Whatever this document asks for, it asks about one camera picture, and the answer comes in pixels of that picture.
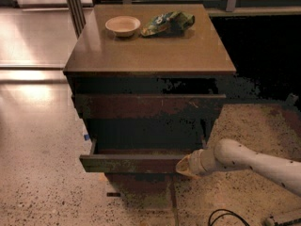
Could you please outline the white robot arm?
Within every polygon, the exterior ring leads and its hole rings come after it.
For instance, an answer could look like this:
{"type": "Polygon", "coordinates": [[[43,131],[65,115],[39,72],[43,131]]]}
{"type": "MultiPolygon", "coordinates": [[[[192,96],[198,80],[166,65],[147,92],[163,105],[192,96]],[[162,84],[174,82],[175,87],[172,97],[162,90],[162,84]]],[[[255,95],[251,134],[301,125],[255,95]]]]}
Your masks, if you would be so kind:
{"type": "Polygon", "coordinates": [[[301,196],[300,162],[257,153],[233,139],[224,138],[213,147],[195,150],[176,165],[179,174],[194,178],[216,171],[232,170],[252,170],[301,196]]]}

